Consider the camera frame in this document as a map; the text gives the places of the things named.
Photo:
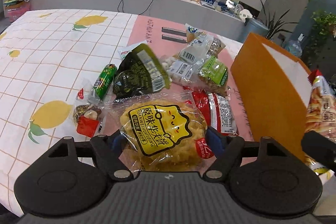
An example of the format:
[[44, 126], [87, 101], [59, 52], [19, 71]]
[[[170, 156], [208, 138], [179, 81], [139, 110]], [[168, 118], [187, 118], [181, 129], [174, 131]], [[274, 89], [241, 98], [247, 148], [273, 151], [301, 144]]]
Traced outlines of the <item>clear mixed snack bag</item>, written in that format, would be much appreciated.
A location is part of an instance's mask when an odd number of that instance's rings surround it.
[[177, 55], [189, 64], [205, 60], [209, 56], [218, 57], [226, 45], [217, 36], [185, 24], [187, 46]]

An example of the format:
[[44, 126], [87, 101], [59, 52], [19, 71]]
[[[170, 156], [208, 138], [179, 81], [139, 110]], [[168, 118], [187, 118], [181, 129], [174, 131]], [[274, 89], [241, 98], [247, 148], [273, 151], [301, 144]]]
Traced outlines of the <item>red spicy snack bag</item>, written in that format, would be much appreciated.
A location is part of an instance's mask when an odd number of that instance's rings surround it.
[[183, 87], [183, 90], [190, 92], [192, 100], [188, 103], [197, 108], [209, 127], [216, 129], [222, 135], [238, 135], [235, 117], [226, 97], [189, 87]]

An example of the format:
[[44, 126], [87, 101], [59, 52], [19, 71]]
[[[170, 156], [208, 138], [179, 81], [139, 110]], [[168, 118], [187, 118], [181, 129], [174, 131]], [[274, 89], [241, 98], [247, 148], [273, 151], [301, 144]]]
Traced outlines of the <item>water jug with pump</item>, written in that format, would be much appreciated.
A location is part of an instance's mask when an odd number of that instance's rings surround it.
[[305, 36], [300, 34], [296, 40], [289, 40], [285, 45], [285, 50], [294, 55], [295, 57], [300, 58], [302, 55], [301, 42]]

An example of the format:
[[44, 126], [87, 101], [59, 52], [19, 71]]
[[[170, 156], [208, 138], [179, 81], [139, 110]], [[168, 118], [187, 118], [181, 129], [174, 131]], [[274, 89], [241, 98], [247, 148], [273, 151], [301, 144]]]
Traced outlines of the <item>peanut snack bag red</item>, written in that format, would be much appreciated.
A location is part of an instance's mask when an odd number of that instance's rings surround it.
[[[307, 107], [305, 133], [315, 131], [335, 142], [335, 96], [318, 69], [311, 72], [308, 80], [312, 85], [312, 90]], [[323, 184], [335, 175], [335, 172], [316, 162], [307, 154], [306, 162]]]

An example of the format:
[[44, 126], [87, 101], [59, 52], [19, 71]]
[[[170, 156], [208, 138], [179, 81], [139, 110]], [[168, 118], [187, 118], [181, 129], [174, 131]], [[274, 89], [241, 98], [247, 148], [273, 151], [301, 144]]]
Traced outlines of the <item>green label nut bag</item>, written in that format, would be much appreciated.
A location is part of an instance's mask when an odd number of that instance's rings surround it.
[[206, 91], [225, 97], [227, 95], [228, 68], [215, 56], [210, 56], [198, 71]]

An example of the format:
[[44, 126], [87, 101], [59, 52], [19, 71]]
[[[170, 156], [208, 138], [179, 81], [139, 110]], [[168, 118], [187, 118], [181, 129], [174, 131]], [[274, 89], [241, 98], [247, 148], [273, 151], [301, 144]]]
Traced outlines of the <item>pink storage box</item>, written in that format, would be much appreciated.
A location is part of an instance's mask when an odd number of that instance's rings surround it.
[[21, 2], [16, 5], [7, 6], [4, 9], [5, 18], [8, 18], [10, 22], [14, 22], [24, 13], [30, 11], [30, 7], [30, 2]]

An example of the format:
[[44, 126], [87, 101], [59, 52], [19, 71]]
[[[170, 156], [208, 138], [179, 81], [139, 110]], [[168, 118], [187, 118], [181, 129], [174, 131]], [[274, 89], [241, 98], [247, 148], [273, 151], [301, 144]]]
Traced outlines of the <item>green sausage stick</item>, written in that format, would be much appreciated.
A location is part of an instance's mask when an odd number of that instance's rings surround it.
[[108, 64], [105, 66], [105, 68], [100, 73], [99, 77], [97, 78], [96, 82], [94, 83], [93, 89], [100, 98], [100, 100], [103, 100], [109, 90], [110, 85], [113, 82], [114, 75], [117, 72], [117, 67], [114, 64]]

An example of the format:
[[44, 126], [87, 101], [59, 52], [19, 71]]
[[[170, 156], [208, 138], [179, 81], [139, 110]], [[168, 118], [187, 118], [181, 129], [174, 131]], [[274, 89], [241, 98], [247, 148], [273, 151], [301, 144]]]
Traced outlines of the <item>white wet wipes packet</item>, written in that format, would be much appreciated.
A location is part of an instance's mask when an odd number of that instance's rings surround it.
[[138, 47], [141, 44], [147, 44], [147, 41], [144, 40], [144, 41], [139, 42], [139, 43], [131, 44], [130, 46], [127, 46], [127, 47], [122, 48], [121, 50], [118, 50], [118, 53], [119, 53], [121, 59], [123, 60], [129, 52], [131, 52], [132, 50], [134, 50], [136, 47]]

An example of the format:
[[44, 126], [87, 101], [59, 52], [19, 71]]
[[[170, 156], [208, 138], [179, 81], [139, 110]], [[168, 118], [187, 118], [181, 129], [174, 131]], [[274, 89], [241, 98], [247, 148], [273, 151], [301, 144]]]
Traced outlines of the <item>lemon pattern tablecloth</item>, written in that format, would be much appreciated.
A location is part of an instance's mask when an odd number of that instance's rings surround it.
[[182, 45], [162, 29], [185, 26], [149, 16], [102, 10], [29, 11], [1, 32], [1, 205], [17, 216], [17, 177], [64, 136], [76, 132], [70, 112], [76, 95], [94, 83], [120, 51], [146, 40], [157, 56]]

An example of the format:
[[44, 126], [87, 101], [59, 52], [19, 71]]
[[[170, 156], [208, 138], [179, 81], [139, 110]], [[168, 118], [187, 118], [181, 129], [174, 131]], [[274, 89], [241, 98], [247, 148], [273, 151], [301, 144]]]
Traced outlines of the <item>blue grey trash bin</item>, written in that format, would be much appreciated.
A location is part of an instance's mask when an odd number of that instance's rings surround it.
[[238, 36], [238, 42], [244, 43], [250, 33], [258, 34], [262, 37], [266, 37], [269, 32], [269, 28], [262, 22], [254, 18], [246, 18], [244, 28]]

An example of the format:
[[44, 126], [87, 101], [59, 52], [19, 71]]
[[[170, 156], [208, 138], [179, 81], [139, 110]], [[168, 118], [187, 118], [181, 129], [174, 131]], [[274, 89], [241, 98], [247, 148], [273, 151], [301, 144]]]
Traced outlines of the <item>dark green seaweed bag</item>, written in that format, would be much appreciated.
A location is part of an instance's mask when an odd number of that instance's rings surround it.
[[169, 89], [170, 77], [152, 49], [144, 43], [123, 59], [113, 79], [115, 102]]

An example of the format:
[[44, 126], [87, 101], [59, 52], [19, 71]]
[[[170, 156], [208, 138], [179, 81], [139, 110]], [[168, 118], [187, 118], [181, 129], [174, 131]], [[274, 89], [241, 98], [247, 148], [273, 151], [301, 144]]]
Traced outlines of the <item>yogurt hawthorn ball bag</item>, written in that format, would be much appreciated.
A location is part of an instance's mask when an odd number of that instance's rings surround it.
[[205, 83], [199, 78], [199, 70], [203, 61], [197, 61], [195, 64], [189, 64], [186, 61], [174, 56], [163, 56], [159, 60], [163, 68], [167, 71], [171, 81], [182, 87], [202, 90]]

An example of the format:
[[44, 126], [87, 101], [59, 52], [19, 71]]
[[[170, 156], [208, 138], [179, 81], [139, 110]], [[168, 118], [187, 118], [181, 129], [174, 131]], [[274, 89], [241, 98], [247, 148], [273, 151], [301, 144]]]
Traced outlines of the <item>yellow waffle cookie bag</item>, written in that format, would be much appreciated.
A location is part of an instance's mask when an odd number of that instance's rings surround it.
[[189, 90], [108, 102], [105, 109], [120, 127], [121, 158], [133, 173], [199, 171], [214, 156], [206, 119]]

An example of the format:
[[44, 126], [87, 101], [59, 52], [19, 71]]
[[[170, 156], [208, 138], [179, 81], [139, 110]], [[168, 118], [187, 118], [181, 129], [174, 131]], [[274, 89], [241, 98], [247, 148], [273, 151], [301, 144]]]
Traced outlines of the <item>chocolate snack clear packet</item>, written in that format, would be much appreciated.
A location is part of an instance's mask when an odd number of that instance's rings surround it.
[[100, 130], [104, 119], [104, 105], [88, 79], [82, 81], [76, 94], [72, 110], [72, 120], [76, 132], [92, 138]]

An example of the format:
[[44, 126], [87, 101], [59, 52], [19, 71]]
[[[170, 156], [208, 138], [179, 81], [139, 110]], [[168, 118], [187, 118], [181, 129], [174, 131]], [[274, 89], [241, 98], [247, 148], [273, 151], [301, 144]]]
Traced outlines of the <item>cabinet top ivy plant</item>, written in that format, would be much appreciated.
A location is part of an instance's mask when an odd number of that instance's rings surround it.
[[311, 67], [317, 60], [327, 40], [331, 37], [335, 40], [335, 14], [319, 10], [313, 12], [311, 18], [313, 25], [301, 56], [302, 61], [308, 67]]

